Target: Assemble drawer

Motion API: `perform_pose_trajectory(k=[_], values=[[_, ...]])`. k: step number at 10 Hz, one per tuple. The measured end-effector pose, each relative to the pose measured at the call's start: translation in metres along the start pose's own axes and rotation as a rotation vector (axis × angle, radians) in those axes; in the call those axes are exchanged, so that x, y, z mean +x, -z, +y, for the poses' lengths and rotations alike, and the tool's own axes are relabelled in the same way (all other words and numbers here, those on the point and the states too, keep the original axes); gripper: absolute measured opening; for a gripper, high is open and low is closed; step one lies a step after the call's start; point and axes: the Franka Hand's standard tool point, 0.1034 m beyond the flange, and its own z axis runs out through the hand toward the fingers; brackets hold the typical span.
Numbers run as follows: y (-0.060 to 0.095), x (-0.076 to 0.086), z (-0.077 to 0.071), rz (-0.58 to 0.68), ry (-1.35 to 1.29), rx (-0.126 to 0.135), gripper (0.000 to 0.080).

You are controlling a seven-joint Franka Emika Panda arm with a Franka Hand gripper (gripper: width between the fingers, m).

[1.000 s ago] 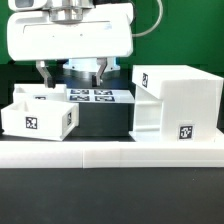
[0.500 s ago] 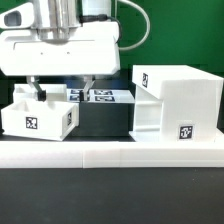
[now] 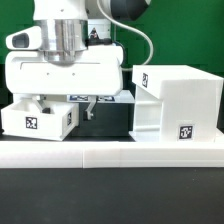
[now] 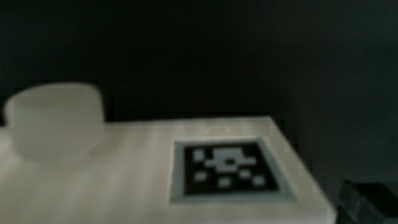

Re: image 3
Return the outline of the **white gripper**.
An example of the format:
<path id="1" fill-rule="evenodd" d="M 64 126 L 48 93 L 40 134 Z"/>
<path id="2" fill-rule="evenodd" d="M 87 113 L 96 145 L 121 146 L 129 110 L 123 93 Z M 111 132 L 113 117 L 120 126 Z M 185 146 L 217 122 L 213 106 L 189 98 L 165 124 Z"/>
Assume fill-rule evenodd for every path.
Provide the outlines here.
<path id="1" fill-rule="evenodd" d="M 89 46 L 76 53 L 72 64 L 47 62 L 39 50 L 41 29 L 33 26 L 6 37 L 6 86 L 13 94 L 32 94 L 41 113 L 49 114 L 44 95 L 89 96 L 84 119 L 91 120 L 97 97 L 123 89 L 123 50 L 116 45 Z"/>

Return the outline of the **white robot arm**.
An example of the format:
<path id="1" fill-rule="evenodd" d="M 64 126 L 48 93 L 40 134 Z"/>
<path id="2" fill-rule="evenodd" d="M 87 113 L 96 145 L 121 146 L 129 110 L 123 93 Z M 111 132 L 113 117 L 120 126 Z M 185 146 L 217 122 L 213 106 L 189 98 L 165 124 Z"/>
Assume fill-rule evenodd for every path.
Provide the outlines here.
<path id="1" fill-rule="evenodd" d="M 85 96 L 92 110 L 100 96 L 123 89 L 123 49 L 108 31 L 91 25 L 99 20 L 142 35 L 124 25 L 138 19 L 151 0 L 34 0 L 34 25 L 6 37 L 10 50 L 5 61 L 6 85 L 15 95 L 25 94 L 44 111 L 43 98 Z"/>

